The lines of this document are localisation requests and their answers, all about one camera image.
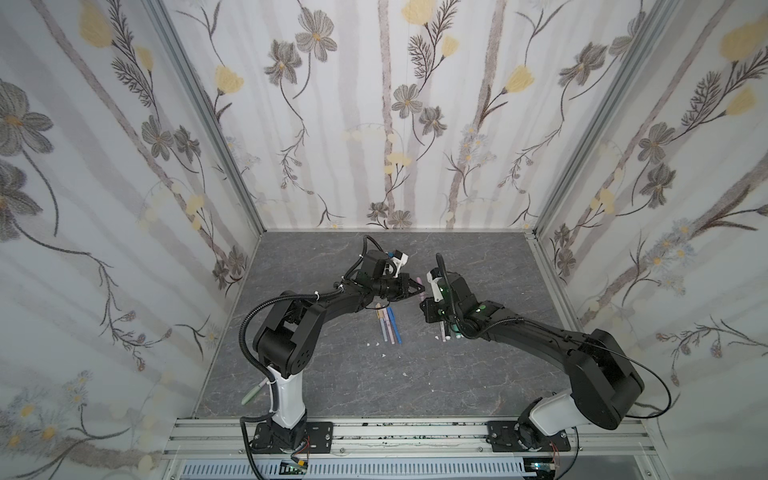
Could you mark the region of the dark blue pen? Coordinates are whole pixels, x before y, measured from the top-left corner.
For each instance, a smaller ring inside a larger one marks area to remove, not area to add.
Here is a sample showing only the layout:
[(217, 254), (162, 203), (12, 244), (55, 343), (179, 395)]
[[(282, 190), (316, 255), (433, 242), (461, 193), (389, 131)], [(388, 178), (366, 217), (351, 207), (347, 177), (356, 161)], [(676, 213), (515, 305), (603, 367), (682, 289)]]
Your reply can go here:
[(397, 344), (402, 344), (402, 338), (401, 338), (401, 335), (400, 335), (400, 332), (399, 332), (399, 328), (398, 328), (398, 325), (397, 325), (397, 322), (396, 322), (396, 317), (395, 317), (394, 311), (393, 311), (393, 309), (391, 307), (387, 307), (386, 311), (387, 311), (387, 315), (388, 315), (388, 318), (389, 318), (390, 325), (392, 327), (392, 331), (393, 331), (393, 334), (394, 334), (395, 341), (397, 342)]

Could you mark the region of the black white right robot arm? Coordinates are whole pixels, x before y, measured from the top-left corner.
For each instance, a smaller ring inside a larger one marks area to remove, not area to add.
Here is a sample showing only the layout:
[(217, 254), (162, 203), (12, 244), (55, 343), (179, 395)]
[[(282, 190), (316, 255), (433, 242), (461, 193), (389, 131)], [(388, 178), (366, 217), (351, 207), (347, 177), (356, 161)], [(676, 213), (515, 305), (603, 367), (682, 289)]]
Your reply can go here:
[(571, 427), (617, 429), (644, 391), (644, 382), (613, 336), (533, 321), (491, 300), (479, 301), (465, 279), (437, 268), (427, 275), (432, 295), (421, 302), (425, 320), (443, 321), (466, 339), (510, 345), (559, 368), (569, 387), (532, 401), (502, 444), (538, 451)]

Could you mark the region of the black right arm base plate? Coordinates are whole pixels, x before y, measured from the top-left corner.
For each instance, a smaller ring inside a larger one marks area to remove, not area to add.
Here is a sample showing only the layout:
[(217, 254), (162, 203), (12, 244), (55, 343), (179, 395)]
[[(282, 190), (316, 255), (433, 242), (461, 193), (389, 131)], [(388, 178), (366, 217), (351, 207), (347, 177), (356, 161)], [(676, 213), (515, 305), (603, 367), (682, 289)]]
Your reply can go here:
[(572, 450), (568, 435), (561, 431), (545, 436), (532, 423), (489, 421), (486, 442), (495, 453), (562, 453)]

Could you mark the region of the purple capped pink pen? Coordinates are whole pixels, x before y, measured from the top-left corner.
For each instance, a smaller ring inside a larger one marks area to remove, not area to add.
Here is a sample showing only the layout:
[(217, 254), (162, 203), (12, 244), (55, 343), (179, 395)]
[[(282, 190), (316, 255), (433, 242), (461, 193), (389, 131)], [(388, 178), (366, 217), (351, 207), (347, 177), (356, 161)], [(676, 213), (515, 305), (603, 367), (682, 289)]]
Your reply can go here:
[(421, 302), (426, 298), (425, 287), (420, 277), (416, 277), (416, 282), (420, 285), (419, 300)]

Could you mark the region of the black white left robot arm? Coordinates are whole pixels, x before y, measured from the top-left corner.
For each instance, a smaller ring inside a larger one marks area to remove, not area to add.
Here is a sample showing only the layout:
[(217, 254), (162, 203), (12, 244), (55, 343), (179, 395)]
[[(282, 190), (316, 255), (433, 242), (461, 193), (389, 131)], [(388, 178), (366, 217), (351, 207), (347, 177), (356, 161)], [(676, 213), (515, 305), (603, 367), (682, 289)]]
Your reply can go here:
[(246, 360), (264, 374), (271, 406), (264, 420), (272, 444), (300, 448), (307, 433), (303, 370), (308, 366), (325, 323), (367, 309), (376, 299), (394, 303), (424, 291), (404, 272), (408, 255), (379, 248), (363, 252), (327, 292), (285, 291), (249, 312), (238, 333)]

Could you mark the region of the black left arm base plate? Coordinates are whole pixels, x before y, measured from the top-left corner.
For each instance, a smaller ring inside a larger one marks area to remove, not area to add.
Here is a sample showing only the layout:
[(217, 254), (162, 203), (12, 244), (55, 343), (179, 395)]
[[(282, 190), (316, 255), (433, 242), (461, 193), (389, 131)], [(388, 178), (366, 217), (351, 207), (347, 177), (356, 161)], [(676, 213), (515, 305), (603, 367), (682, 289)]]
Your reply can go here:
[(333, 442), (332, 422), (304, 422), (287, 429), (274, 422), (260, 423), (250, 438), (254, 454), (306, 453), (329, 454)]

